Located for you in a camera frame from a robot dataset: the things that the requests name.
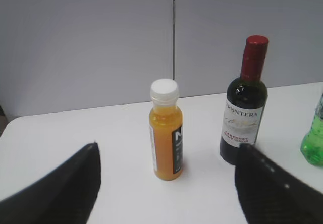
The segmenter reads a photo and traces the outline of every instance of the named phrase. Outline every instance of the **white table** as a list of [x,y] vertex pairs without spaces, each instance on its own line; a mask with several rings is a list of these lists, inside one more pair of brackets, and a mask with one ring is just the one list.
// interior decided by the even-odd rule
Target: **white table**
[[[323,170],[299,147],[309,130],[323,83],[272,88],[258,147],[273,161],[323,192]],[[86,143],[97,141],[101,189],[89,219],[99,223],[246,223],[234,167],[219,156],[225,95],[181,98],[184,114],[182,175],[170,182],[152,170],[148,113],[138,103],[21,117],[0,138],[0,199],[27,187]]]

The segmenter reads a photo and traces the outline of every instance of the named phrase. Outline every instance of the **frontera label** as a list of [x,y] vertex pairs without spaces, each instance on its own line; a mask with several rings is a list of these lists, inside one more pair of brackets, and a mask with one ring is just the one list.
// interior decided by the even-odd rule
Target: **frontera label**
[[223,117],[222,137],[231,146],[254,144],[257,138],[263,107],[242,109],[227,100]]

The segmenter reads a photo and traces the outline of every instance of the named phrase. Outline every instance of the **wine label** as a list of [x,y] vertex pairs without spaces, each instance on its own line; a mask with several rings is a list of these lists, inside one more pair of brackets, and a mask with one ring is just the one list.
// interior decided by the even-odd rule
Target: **wine label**
[[176,174],[182,168],[183,163],[183,126],[172,132],[173,141],[173,173]]
[[224,111],[222,137],[231,146],[256,142],[263,107],[242,109],[227,100]]
[[150,126],[150,142],[151,142],[151,151],[152,151],[152,163],[153,169],[157,171],[157,158],[156,158],[156,145],[155,145],[155,134],[153,132],[153,127]]

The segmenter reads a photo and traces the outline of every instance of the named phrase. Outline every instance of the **black label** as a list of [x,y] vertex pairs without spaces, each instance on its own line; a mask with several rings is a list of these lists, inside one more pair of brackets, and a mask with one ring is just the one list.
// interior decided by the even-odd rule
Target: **black label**
[[183,163],[183,127],[180,126],[172,132],[173,140],[173,173],[176,174],[182,168]]

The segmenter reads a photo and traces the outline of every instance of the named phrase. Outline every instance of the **white bottle cap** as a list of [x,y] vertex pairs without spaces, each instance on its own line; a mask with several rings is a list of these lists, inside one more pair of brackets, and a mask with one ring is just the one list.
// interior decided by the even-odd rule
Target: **white bottle cap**
[[151,84],[150,98],[157,105],[174,105],[179,96],[178,85],[172,79],[158,79]]

